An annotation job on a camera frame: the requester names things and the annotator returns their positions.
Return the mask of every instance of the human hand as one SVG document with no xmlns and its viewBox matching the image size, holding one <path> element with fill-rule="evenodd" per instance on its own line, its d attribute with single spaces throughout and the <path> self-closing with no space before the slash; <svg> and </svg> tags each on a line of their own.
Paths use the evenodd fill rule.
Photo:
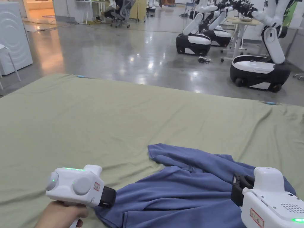
<svg viewBox="0 0 304 228">
<path fill-rule="evenodd" d="M 87 216 L 86 206 L 65 206 L 63 202 L 53 201 L 44 209 L 35 228 L 69 228 L 75 219 Z M 79 219 L 76 227 L 82 225 L 83 222 Z"/>
</svg>

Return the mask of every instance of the doorway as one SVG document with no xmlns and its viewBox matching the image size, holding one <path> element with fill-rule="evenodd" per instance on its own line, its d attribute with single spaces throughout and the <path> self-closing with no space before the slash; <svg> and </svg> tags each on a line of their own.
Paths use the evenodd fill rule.
<svg viewBox="0 0 304 228">
<path fill-rule="evenodd" d="M 54 21 L 53 0 L 23 0 L 28 21 Z"/>
</svg>

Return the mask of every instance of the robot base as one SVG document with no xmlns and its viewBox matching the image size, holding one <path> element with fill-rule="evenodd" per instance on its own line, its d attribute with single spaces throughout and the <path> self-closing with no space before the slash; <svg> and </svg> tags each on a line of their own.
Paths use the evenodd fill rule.
<svg viewBox="0 0 304 228">
<path fill-rule="evenodd" d="M 266 57 L 241 55 L 234 58 L 230 67 L 230 78 L 236 86 L 254 86 L 263 82 L 270 83 L 268 90 L 278 92 L 289 77 L 290 69 L 286 64 L 274 64 Z"/>
<path fill-rule="evenodd" d="M 155 10 L 156 10 L 156 7 L 155 6 L 153 6 L 153 7 L 147 7 L 147 12 L 155 12 Z"/>
<path fill-rule="evenodd" d="M 209 37 L 215 46 L 227 47 L 231 40 L 231 34 L 223 29 L 203 30 L 202 34 Z"/>
<path fill-rule="evenodd" d="M 211 47 L 211 40 L 203 34 L 182 33 L 176 37 L 176 50 L 179 54 L 184 54 L 185 49 L 190 49 L 194 54 L 205 56 Z"/>
</svg>

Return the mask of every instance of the speaker grille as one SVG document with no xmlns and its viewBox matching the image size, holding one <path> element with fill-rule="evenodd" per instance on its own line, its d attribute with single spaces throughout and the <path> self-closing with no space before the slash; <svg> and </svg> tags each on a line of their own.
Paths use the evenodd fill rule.
<svg viewBox="0 0 304 228">
<path fill-rule="evenodd" d="M 288 210 L 290 213 L 303 213 L 304 214 L 304 210 L 303 208 L 301 208 L 300 206 L 298 206 L 297 204 L 284 204 L 281 203 L 281 205 Z"/>
</svg>

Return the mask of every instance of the chair leg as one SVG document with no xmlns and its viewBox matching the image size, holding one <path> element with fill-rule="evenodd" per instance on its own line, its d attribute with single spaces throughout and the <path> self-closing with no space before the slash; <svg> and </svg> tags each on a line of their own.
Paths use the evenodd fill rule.
<svg viewBox="0 0 304 228">
<path fill-rule="evenodd" d="M 16 70 L 15 64 L 14 64 L 13 59 L 12 59 L 12 57 L 11 57 L 10 52 L 8 52 L 8 54 L 9 54 L 9 58 L 11 59 L 11 62 L 12 62 L 12 64 L 13 64 L 13 68 L 14 68 L 16 74 L 17 74 L 18 80 L 21 81 L 21 79 L 20 79 L 20 77 L 19 77 L 19 74 L 18 74 L 18 71 Z"/>
</svg>

